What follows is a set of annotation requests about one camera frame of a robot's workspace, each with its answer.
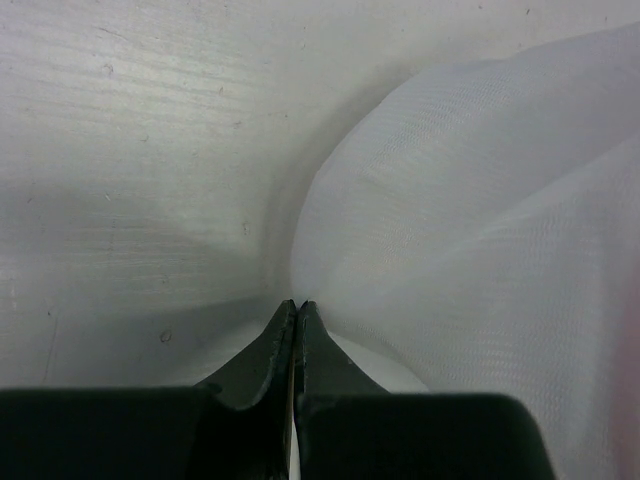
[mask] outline white table surface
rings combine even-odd
[[[638,20],[634,0],[2,1],[0,386],[206,376],[287,296],[313,173],[390,90]]]

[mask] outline white mesh fabric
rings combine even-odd
[[[298,300],[431,391],[525,403],[561,478],[640,478],[640,27],[427,69],[317,173]]]

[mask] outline wood grain texture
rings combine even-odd
[[[0,386],[189,383],[287,295],[307,186],[434,63],[632,0],[0,3]]]

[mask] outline white fabric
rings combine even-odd
[[[317,173],[298,301],[431,391],[498,391],[561,478],[640,478],[640,27],[429,69]]]

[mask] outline white surface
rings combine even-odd
[[[288,293],[310,179],[386,93],[638,19],[632,0],[3,1],[0,385],[205,376]]]
[[[640,23],[425,70],[324,163],[293,243],[328,328],[429,391],[518,398],[561,478],[640,478],[639,51]]]

